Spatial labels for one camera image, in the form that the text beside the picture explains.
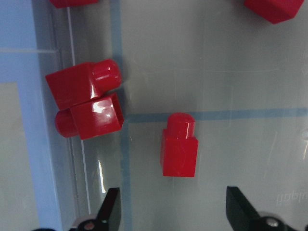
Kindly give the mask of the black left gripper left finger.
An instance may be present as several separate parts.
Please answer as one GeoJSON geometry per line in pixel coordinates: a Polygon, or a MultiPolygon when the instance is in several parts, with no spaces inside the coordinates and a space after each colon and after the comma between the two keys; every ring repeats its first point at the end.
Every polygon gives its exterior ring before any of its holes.
{"type": "Polygon", "coordinates": [[[120,188],[110,188],[96,217],[97,231],[117,231],[121,222],[120,188]]]}

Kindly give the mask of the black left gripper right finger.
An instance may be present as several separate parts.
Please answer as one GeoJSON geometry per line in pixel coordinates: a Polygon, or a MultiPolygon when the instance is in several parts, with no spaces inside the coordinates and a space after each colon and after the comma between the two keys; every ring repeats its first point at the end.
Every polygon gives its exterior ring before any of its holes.
{"type": "Polygon", "coordinates": [[[226,189],[226,216],[233,231],[256,231],[261,219],[245,195],[236,186],[226,189]]]}

